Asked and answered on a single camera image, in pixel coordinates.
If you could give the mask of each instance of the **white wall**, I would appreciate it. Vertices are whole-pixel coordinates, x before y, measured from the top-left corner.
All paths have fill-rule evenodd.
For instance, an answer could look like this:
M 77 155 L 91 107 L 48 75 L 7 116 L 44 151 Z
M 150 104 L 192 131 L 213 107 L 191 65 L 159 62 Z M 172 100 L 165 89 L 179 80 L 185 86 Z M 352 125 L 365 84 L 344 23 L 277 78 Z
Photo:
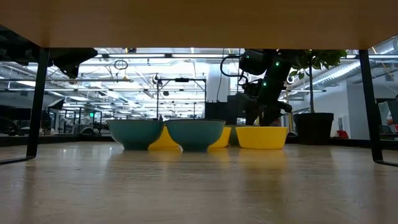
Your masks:
M 293 111 L 308 108 L 310 106 L 310 95 L 305 101 L 291 101 Z M 346 81 L 339 82 L 338 86 L 326 88 L 324 93 L 314 93 L 314 110 L 319 113 L 333 113 L 335 118 L 332 123 L 330 136 L 335 136 L 338 130 L 338 118 L 343 118 L 343 129 L 350 134 L 348 98 Z
M 398 94 L 398 85 L 395 85 L 394 82 L 391 82 L 391 84 L 388 84 L 387 86 L 380 84 L 373 85 L 374 97 L 395 98 Z M 348 85 L 347 90 L 351 138 L 370 139 L 363 85 L 362 83 Z
M 209 72 L 207 75 L 207 101 L 210 103 L 216 103 L 217 100 L 220 102 L 227 102 L 229 87 L 229 77 L 221 74 L 220 65 L 209 65 Z

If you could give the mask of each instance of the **ceiling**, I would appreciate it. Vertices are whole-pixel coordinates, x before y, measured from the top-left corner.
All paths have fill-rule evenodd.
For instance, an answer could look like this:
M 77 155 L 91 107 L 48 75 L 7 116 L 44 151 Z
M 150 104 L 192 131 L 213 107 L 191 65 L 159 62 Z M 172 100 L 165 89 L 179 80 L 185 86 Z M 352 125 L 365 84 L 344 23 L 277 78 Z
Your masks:
M 219 65 L 221 59 L 225 54 L 243 53 L 244 49 L 198 49 L 198 48 L 137 48 L 135 54 L 122 54 L 122 48 L 97 48 L 99 55 L 93 59 L 87 60 L 80 65 L 78 80 L 83 82 L 71 82 L 69 78 L 59 72 L 57 67 L 50 67 L 47 72 L 47 89 L 57 89 L 50 91 L 52 95 L 59 97 L 67 97 L 67 103 L 64 105 L 65 109 L 78 110 L 79 107 L 84 107 L 87 102 L 91 103 L 90 109 L 102 111 L 104 114 L 112 114 L 116 112 L 118 116 L 133 116 L 133 117 L 147 117 L 154 118 L 156 116 L 156 84 L 154 77 L 157 75 L 160 78 L 207 78 L 210 72 L 210 65 Z M 395 65 L 398 63 L 398 38 L 391 38 L 390 40 L 381 43 L 374 48 L 375 52 L 388 54 L 390 59 L 385 61 L 377 61 L 373 74 L 382 75 L 386 72 L 383 66 L 388 68 L 391 73 L 395 72 Z M 159 54 L 173 53 L 174 58 L 151 58 Z M 103 58 L 101 54 L 109 54 L 114 58 Z M 186 57 L 178 57 L 178 55 L 186 54 Z M 124 60 L 128 64 L 125 70 L 118 70 L 115 67 L 117 60 Z M 343 59 L 342 67 L 351 65 L 357 62 L 358 59 Z M 237 73 L 238 61 L 227 60 L 224 67 L 229 70 L 229 73 Z M 12 71 L 0 70 L 0 77 L 3 78 L 17 78 L 24 79 L 24 81 L 11 82 L 10 86 L 3 86 L 4 88 L 13 88 L 15 90 L 33 90 L 34 78 L 37 70 L 37 64 L 31 63 L 27 67 L 23 67 L 16 63 L 3 62 L 0 63 L 0 69 L 12 68 Z M 335 76 L 336 73 L 327 73 L 320 71 L 315 81 L 324 76 Z M 383 81 L 387 75 L 382 78 L 375 78 L 374 82 L 379 83 Z M 261 76 L 249 76 L 249 81 L 253 81 Z M 361 81 L 359 73 L 347 77 L 349 81 Z M 306 88 L 308 81 L 304 81 L 300 85 L 300 81 L 296 80 L 292 85 L 296 90 L 303 90 Z M 232 78 L 230 81 L 231 94 L 236 93 L 237 79 Z M 390 85 L 393 81 L 381 85 Z M 194 113 L 197 116 L 202 116 L 204 112 L 205 93 L 203 91 L 203 82 L 162 82 L 162 89 L 159 95 L 159 114 L 162 116 L 181 116 L 190 117 Z M 324 90 L 325 85 L 317 83 L 315 88 Z M 296 91 L 290 94 L 289 100 L 300 100 L 306 92 Z M 282 93 L 280 100 L 285 99 Z
M 0 24 L 41 47 L 368 49 L 398 34 L 396 0 L 15 0 Z

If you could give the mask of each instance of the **cable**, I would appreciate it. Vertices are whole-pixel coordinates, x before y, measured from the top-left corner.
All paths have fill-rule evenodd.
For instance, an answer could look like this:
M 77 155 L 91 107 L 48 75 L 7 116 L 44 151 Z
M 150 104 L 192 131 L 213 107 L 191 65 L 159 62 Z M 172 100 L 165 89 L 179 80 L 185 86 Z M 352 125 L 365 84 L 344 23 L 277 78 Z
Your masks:
M 113 67 L 119 70 L 116 73 L 116 82 L 118 82 L 118 75 L 121 70 L 124 70 L 124 76 L 126 76 L 126 69 L 128 68 L 129 64 L 125 60 L 117 60 L 113 63 Z
M 222 73 L 223 73 L 223 62 L 224 62 L 224 60 L 221 62 L 221 67 L 220 67 L 220 70 L 221 70 Z M 223 75 L 220 74 L 220 81 L 218 82 L 218 90 L 217 90 L 216 103 L 218 103 L 218 94 L 220 93 L 222 77 L 223 77 Z
M 221 70 L 221 73 L 223 74 L 223 75 L 225 75 L 226 77 L 239 77 L 239 78 L 244 78 L 244 79 L 246 79 L 246 82 L 245 83 L 248 83 L 249 82 L 249 79 L 247 78 L 247 77 L 245 77 L 244 75 L 243 75 L 243 71 L 242 71 L 242 74 L 241 75 L 229 75 L 229 74 L 227 74 L 227 73 L 225 73 L 224 71 L 223 71 L 223 64 L 224 64 L 224 62 L 225 62 L 225 60 L 227 60 L 227 59 L 229 59 L 229 58 L 240 58 L 241 56 L 240 55 L 230 55 L 230 56 L 227 56 L 227 57 L 225 57 L 225 58 L 223 58 L 223 60 L 221 61 L 221 64 L 220 64 L 220 70 Z

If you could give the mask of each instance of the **metal frame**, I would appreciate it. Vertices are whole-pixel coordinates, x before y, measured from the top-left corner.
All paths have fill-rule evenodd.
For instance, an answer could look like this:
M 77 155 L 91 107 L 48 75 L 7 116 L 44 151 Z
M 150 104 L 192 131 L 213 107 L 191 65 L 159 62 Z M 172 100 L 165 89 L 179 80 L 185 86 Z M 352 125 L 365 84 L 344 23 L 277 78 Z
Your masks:
M 205 78 L 188 78 L 187 80 L 194 81 L 196 84 L 198 84 L 198 86 L 201 88 L 201 90 L 205 92 L 205 103 L 206 103 L 206 99 L 207 99 L 207 82 L 206 81 L 207 81 L 207 79 L 205 79 Z M 162 88 L 159 89 L 160 81 L 167 81 L 167 82 L 162 86 Z M 156 82 L 156 119 L 159 119 L 159 91 L 161 89 L 163 89 L 167 84 L 169 84 L 170 81 L 178 82 L 178 78 L 159 78 Z M 202 88 L 197 81 L 205 82 L 205 88 Z M 193 119 L 195 119 L 195 105 L 196 105 L 196 102 L 194 102 L 194 105 L 193 105 Z
M 387 162 L 383 159 L 383 147 L 379 135 L 379 124 L 377 123 L 377 120 L 374 119 L 377 118 L 379 115 L 376 100 L 374 98 L 373 81 L 371 67 L 369 63 L 368 50 L 359 50 L 359 62 L 361 64 L 362 71 L 361 73 L 363 81 L 363 91 L 365 96 L 366 115 L 368 117 L 369 136 L 371 138 L 373 161 L 378 164 L 398 166 L 397 163 Z
M 32 115 L 30 117 L 29 139 L 26 149 L 26 156 L 16 159 L 0 161 L 0 165 L 13 162 L 28 161 L 36 158 L 37 145 L 39 144 L 39 132 L 42 122 L 42 107 L 44 98 L 45 78 L 47 76 L 47 65 L 49 63 L 49 49 L 40 49 L 39 66 L 37 67 L 35 94 L 33 97 Z
M 81 123 L 81 112 L 82 112 L 82 110 L 81 109 L 84 109 L 84 108 L 82 108 L 82 107 L 79 107 L 79 119 L 78 119 L 78 124 L 80 124 Z M 65 112 L 65 117 L 67 117 L 67 112 L 68 111 L 71 111 L 71 112 L 73 112 L 73 124 L 76 124 L 76 114 L 77 114 L 77 111 L 75 111 L 75 110 L 66 110 L 66 109 L 60 109 L 59 111 L 58 111 L 58 113 L 60 114 L 61 113 L 61 111 L 64 111 Z M 93 116 L 93 124 L 94 124 L 94 122 L 95 122 L 95 114 L 96 113 L 99 113 L 99 122 L 102 124 L 102 111 L 97 111 L 97 110 L 84 110 L 84 112 L 93 112 L 94 113 L 94 116 Z M 58 123 L 59 123 L 59 125 L 58 125 L 58 131 L 60 131 L 60 123 L 61 123 L 61 119 L 59 119 L 59 121 L 58 121 Z M 63 124 L 63 134 L 65 134 L 65 123 Z

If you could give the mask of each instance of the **fluorescent light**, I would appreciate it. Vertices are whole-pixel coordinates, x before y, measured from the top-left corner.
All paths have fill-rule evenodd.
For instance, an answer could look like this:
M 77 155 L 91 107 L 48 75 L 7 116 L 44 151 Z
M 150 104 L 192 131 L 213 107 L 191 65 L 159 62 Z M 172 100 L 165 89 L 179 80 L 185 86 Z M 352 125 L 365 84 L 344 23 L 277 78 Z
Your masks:
M 93 89 L 85 88 L 85 89 L 76 89 L 76 91 L 107 91 L 107 90 L 101 88 L 93 88 Z
M 222 54 L 172 54 L 172 58 L 223 58 Z
M 76 108 L 80 108 L 82 105 L 70 105 L 68 103 L 64 103 L 63 104 L 64 107 L 76 107 Z
M 398 59 L 398 55 L 369 55 L 369 59 Z
M 20 88 L 20 89 L 6 89 L 6 90 L 8 90 L 8 91 L 35 91 L 34 89 L 23 89 L 23 88 Z
M 109 58 L 164 58 L 164 54 L 109 54 Z M 95 58 L 103 58 L 103 56 L 97 55 Z
M 352 58 L 356 58 L 358 55 L 347 55 L 347 57 L 345 57 L 345 58 L 347 58 L 347 59 L 352 59 Z
M 71 99 L 78 100 L 78 101 L 88 101 L 89 99 L 80 97 L 80 96 L 68 96 Z
M 59 94 L 59 93 L 56 93 L 56 92 L 53 92 L 53 91 L 50 91 L 50 93 L 53 94 L 53 95 L 55 95 L 55 96 L 61 96 L 61 97 L 64 97 L 64 96 L 65 96 L 65 95 L 62 95 L 62 94 Z
M 99 105 L 99 107 L 102 107 L 105 109 L 112 109 L 112 106 L 110 106 L 110 105 Z
M 100 50 L 103 50 L 103 51 L 105 51 L 106 53 L 110 53 L 108 50 L 106 50 L 106 49 L 100 49 Z
M 156 89 L 112 89 L 112 91 L 157 91 Z M 203 91 L 200 89 L 161 89 L 159 91 Z
M 113 92 L 113 91 L 108 91 L 105 94 L 107 94 L 108 96 L 110 96 L 112 98 L 115 98 L 115 99 L 119 99 L 120 98 L 120 95 L 115 93 L 115 92 Z
M 36 82 L 33 82 L 33 81 L 18 81 L 18 83 L 23 84 L 23 85 L 29 85 L 32 87 L 36 86 Z
M 288 92 L 291 93 L 309 93 L 310 90 L 287 90 Z M 321 93 L 321 92 L 326 92 L 326 90 L 313 90 L 314 93 Z
M 79 108 L 62 108 L 63 110 L 78 110 Z
M 45 89 L 44 91 L 75 91 L 74 89 Z

